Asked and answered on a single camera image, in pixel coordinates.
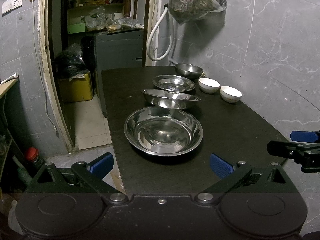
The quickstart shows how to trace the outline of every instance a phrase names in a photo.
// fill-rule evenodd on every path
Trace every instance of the black tabletop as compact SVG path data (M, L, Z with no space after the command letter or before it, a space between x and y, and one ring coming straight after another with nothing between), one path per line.
M286 140L285 137L244 103L229 104L219 93L201 92L197 80L191 94L202 100L185 111L195 116L203 127L200 145L176 157L149 156L134 148L124 135L124 122L132 112L149 106L141 90L154 88L151 80L161 74L176 73L173 66L102 71L112 144L128 194L201 192L219 181L210 169L211 153L230 163L247 161L255 168L284 160L270 156L266 147L270 140Z

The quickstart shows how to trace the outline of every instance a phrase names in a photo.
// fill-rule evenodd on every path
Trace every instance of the stainless steel bowl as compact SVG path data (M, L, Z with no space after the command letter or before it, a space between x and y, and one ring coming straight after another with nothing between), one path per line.
M159 89L145 89L141 92L143 93L145 100L150 104L170 109L190 108L201 100L192 95Z
M183 76L185 78L196 79L202 75L203 69L192 65L192 64L184 64L178 63L175 66L176 73L179 76Z
M152 83L158 88L173 92L187 92L196 87L191 80L175 75L156 76L152 79Z
M133 146L147 154L176 156L195 149L202 140L203 130L191 114L149 106L128 117L124 134Z

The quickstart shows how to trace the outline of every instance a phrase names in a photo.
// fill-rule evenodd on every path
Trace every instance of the white ceramic bowl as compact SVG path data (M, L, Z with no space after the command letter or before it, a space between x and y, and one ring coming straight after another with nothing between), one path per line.
M220 84L211 78L199 78L199 87L203 92L213 94L218 91Z
M242 93L233 88L233 87L228 87L228 86L222 86L220 87L220 95L228 103L235 103L240 100L242 97Z

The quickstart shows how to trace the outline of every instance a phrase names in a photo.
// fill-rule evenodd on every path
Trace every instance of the blue gripper pad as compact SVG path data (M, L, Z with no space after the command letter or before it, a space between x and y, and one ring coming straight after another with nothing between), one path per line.
M315 143L319 140L319 136L316 132L292 131L290 134L290 139L294 142Z
M99 158L88 163L87 169L99 179L103 179L113 168L113 156L105 153Z
M210 168L220 179L224 179L234 171L229 163L215 154L210 155Z

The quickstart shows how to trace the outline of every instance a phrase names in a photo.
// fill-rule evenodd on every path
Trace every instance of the light switch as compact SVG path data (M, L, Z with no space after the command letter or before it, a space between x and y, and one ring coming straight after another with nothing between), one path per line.
M22 0L12 0L11 9L13 10L21 5L22 5Z
M2 4L2 14L11 11L12 0L7 0Z

